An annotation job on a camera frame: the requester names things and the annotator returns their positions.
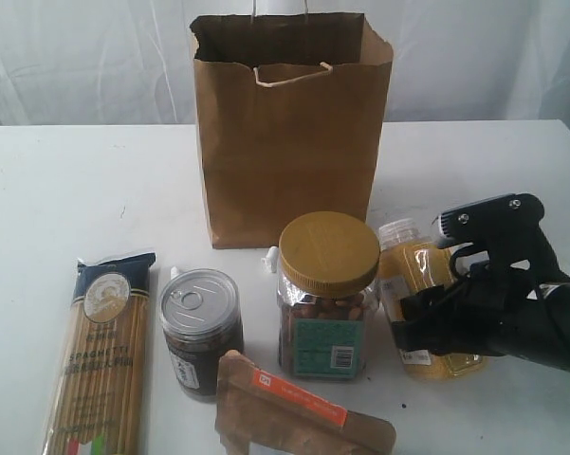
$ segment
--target plastic bottle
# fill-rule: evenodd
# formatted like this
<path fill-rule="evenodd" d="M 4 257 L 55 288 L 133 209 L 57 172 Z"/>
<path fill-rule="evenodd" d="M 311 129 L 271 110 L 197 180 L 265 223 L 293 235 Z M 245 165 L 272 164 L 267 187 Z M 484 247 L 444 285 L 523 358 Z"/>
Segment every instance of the plastic bottle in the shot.
<path fill-rule="evenodd" d="M 380 300 L 390 321 L 404 320 L 400 300 L 423 289 L 453 284 L 449 270 L 450 254 L 436 248 L 428 237 L 422 238 L 412 218 L 379 228 Z M 414 377 L 443 380 L 480 369 L 480 355 L 432 355 L 426 350 L 400 351 L 405 371 Z"/>

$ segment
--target spaghetti package label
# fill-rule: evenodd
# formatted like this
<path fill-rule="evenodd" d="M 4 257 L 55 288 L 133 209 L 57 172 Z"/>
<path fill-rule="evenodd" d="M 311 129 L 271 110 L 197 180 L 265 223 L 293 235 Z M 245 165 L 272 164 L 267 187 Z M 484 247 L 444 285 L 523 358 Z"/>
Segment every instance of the spaghetti package label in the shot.
<path fill-rule="evenodd" d="M 154 253 L 78 266 L 43 455 L 130 455 L 138 443 Z"/>

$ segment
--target orange label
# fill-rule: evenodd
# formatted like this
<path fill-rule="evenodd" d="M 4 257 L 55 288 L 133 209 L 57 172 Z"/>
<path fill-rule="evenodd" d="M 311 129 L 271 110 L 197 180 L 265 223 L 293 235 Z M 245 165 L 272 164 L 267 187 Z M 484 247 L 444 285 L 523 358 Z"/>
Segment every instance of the orange label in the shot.
<path fill-rule="evenodd" d="M 345 408 L 329 403 L 319 396 L 294 386 L 278 376 L 262 372 L 258 369 L 255 369 L 253 373 L 253 384 L 260 389 L 284 398 L 286 401 L 311 410 L 338 427 L 343 427 L 345 418 L 348 415 L 348 411 Z"/>

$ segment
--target tin can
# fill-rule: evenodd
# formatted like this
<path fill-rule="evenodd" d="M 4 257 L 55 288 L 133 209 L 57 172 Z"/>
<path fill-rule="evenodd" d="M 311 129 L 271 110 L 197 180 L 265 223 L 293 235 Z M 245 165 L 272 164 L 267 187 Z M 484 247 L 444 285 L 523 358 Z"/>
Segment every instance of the tin can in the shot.
<path fill-rule="evenodd" d="M 244 351 L 236 283 L 218 270 L 183 273 L 162 291 L 160 321 L 184 391 L 214 396 L 219 358 L 230 349 Z"/>

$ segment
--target green label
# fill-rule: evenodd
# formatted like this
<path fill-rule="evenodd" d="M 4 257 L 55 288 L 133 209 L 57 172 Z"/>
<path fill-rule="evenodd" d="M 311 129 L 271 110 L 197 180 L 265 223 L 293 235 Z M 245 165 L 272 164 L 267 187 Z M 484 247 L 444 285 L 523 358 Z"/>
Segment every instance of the green label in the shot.
<path fill-rule="evenodd" d="M 294 373 L 299 376 L 352 378 L 359 369 L 363 322 L 296 319 Z"/>

